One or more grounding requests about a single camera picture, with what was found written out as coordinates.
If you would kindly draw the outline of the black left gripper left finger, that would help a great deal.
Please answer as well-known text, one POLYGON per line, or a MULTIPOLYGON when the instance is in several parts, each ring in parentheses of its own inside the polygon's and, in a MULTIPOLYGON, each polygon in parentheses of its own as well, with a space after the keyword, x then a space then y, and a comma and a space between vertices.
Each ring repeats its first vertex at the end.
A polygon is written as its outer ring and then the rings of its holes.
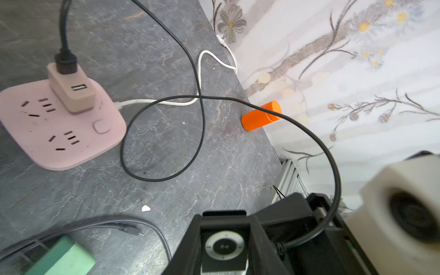
POLYGON ((192 219, 181 243, 162 275, 200 275, 202 263, 202 216, 192 219))

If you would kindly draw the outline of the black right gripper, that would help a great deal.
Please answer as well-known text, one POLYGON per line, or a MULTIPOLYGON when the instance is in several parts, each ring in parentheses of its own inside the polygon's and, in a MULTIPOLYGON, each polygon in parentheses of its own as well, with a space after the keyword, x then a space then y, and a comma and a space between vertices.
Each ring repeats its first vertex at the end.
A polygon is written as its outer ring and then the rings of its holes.
POLYGON ((290 275, 376 275, 340 215, 323 194, 291 194, 254 214, 290 275))

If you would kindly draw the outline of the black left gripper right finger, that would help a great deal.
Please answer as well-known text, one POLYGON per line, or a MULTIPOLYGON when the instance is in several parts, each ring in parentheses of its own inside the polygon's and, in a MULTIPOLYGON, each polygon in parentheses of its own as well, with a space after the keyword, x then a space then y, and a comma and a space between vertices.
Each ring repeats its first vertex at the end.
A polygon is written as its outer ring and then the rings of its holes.
POLYGON ((289 275, 257 217, 251 215, 248 219, 250 221, 248 274, 289 275))

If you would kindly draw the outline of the black mp3 player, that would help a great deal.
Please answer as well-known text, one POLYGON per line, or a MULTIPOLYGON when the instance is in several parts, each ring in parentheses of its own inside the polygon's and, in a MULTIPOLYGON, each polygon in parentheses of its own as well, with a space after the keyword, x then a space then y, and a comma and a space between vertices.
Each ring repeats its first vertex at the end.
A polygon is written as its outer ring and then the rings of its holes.
POLYGON ((248 267, 250 225, 244 210, 202 214, 201 272, 240 272, 248 267))

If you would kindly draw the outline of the green usb charger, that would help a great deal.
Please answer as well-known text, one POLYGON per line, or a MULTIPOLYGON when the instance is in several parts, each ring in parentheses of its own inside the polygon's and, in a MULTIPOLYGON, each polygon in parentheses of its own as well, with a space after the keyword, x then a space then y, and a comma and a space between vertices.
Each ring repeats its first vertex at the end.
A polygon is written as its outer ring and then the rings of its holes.
POLYGON ((87 275, 96 260, 68 236, 61 237, 24 275, 87 275))

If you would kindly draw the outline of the beige usb charger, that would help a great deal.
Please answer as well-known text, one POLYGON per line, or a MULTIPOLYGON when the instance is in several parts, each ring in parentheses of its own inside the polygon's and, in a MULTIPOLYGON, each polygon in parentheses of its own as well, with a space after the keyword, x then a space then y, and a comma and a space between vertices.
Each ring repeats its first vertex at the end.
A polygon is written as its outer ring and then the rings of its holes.
POLYGON ((70 74, 59 73, 56 63, 48 64, 47 70, 51 89, 69 113, 78 115, 95 107, 96 88, 80 65, 70 74))

